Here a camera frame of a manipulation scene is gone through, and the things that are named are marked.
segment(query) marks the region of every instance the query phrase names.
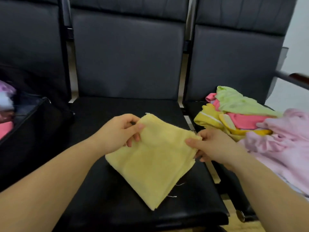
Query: white stripe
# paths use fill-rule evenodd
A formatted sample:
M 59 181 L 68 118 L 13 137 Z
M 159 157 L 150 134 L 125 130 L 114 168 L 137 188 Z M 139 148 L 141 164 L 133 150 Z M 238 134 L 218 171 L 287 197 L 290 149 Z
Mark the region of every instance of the white stripe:
M 202 113 L 203 115 L 209 117 L 210 119 L 213 119 L 214 121 L 217 121 L 218 123 L 222 124 L 222 122 L 219 121 L 219 120 L 217 120 L 216 118 L 214 118 L 214 117 L 212 117 L 212 116 L 210 116 L 210 115 L 207 115 L 207 114 L 205 114 L 204 112 L 201 112 L 201 111 L 200 111 L 200 113 Z

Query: light green cloth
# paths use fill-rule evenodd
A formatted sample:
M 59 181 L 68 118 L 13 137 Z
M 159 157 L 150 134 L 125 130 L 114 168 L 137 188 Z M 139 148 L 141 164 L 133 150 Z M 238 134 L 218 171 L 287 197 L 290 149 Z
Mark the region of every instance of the light green cloth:
M 264 107 L 263 105 L 257 103 L 256 100 L 244 97 L 235 89 L 227 86 L 218 86 L 217 95 L 215 97 L 220 102 L 219 110 L 222 112 L 231 112 L 243 115 L 282 116 L 282 113 Z

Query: beige floor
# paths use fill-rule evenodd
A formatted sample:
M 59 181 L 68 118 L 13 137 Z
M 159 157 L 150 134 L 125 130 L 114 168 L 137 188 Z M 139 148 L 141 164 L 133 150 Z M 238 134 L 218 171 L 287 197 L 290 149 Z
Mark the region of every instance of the beige floor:
M 74 44 L 72 42 L 68 42 L 68 56 L 69 56 L 69 68 L 70 68 L 70 81 L 71 81 L 71 89 L 72 89 L 72 100 L 73 102 L 78 97 L 78 85 L 77 85 L 77 76 L 76 76 L 76 66 L 75 66 L 75 49 Z M 179 85 L 179 95 L 178 95 L 178 102 L 179 106 L 183 107 L 182 99 L 183 99 L 183 90 L 184 90 L 184 82 L 186 78 L 186 70 L 187 70 L 187 62 L 188 62 L 188 55 L 183 55 L 182 60 L 182 67 L 181 67 L 181 75 L 180 75 L 180 85 Z M 188 117 L 185 117 L 191 130 L 194 130 L 193 125 Z M 215 171 L 213 165 L 211 163 L 207 163 L 207 167 L 214 179 L 215 183 L 219 183 L 220 179 Z M 242 223 L 238 220 L 236 215 L 236 210 L 231 202 L 231 200 L 226 199 L 223 200 L 226 208 L 230 213 L 229 217 L 229 225 L 223 226 L 228 232 L 264 232 L 265 230 L 261 226 L 260 222 L 247 222 Z M 181 232 L 202 232 L 204 228 L 192 228 L 186 230 L 175 230 Z

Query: yellow garment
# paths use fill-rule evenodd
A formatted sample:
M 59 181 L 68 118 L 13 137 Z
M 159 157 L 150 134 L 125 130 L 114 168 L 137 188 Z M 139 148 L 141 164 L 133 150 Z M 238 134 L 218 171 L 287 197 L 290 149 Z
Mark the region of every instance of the yellow garment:
M 194 118 L 194 122 L 197 125 L 205 127 L 205 125 L 211 125 L 217 129 L 223 129 L 224 125 L 220 121 L 219 115 L 223 112 L 216 111 L 214 105 L 207 103 L 202 106 L 202 111 L 200 111 Z
M 197 125 L 203 126 L 204 128 L 215 127 L 221 129 L 223 132 L 228 134 L 233 140 L 240 141 L 246 137 L 247 132 L 255 132 L 258 135 L 270 135 L 272 131 L 269 129 L 264 130 L 240 130 L 237 129 L 231 120 L 231 118 L 223 112 L 215 110 L 214 105 L 208 103 L 206 106 L 202 106 L 203 110 L 200 111 L 194 118 L 194 122 Z
M 152 114 L 145 115 L 138 123 L 146 125 L 140 134 L 141 141 L 134 141 L 132 147 L 122 147 L 105 157 L 148 207 L 155 210 L 195 163 L 193 157 L 197 150 L 184 141 L 187 138 L 201 140 L 201 137 Z
M 235 89 L 226 86 L 217 87 L 217 95 L 215 96 L 219 102 L 219 110 L 222 112 L 231 112 L 244 115 L 261 115 L 281 117 L 282 113 L 273 111 L 256 100 L 244 97 Z

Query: chair armrest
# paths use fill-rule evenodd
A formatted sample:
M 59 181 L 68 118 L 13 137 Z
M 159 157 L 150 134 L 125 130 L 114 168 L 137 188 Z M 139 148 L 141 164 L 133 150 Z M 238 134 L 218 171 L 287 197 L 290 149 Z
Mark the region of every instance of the chair armrest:
M 297 75 L 298 76 L 292 76 L 291 77 L 288 74 L 285 74 L 281 71 L 275 71 L 275 73 L 274 73 L 274 77 L 280 78 L 280 79 L 285 80 L 287 82 L 290 82 L 294 85 L 297 85 L 297 86 L 300 86 L 304 89 L 309 90 L 309 84 L 306 83 L 307 80 L 309 82 L 309 78 L 307 79 L 303 76 L 300 76 L 299 74 L 297 74 Z

